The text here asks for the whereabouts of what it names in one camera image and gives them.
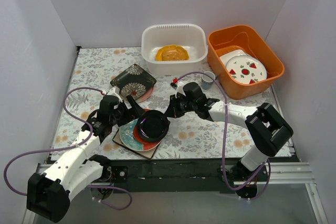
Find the yellow dotted scalloped plate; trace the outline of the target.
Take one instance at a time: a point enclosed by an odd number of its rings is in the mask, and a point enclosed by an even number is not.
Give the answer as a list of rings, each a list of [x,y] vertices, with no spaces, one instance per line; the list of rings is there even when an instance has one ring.
[[[166,50],[180,50],[180,51],[183,51],[186,54],[188,54],[187,50],[184,49],[181,46],[178,46],[178,45],[168,45],[168,46],[164,46],[164,47],[160,48],[157,51],[156,56],[155,56],[156,61],[163,61],[161,54],[162,54],[163,51],[166,51]]]

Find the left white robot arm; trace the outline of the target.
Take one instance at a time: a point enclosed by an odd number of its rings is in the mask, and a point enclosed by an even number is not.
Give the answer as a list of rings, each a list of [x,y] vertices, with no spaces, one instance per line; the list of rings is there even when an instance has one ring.
[[[111,178],[111,161],[92,152],[111,134],[112,128],[125,125],[145,113],[131,97],[131,107],[118,95],[105,95],[99,108],[89,114],[73,147],[41,174],[28,180],[27,209],[57,223],[67,213],[73,198],[93,181]]]

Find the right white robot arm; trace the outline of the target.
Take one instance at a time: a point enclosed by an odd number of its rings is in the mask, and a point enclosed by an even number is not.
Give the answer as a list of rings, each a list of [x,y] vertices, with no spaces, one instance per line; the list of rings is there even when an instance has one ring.
[[[265,161],[274,157],[293,136],[292,127],[269,103],[260,106],[228,104],[225,100],[207,98],[195,82],[184,84],[175,79],[171,84],[175,94],[165,111],[168,118],[180,118],[194,112],[203,120],[234,124],[249,131],[254,142],[240,161],[226,172],[235,178],[251,180]]]

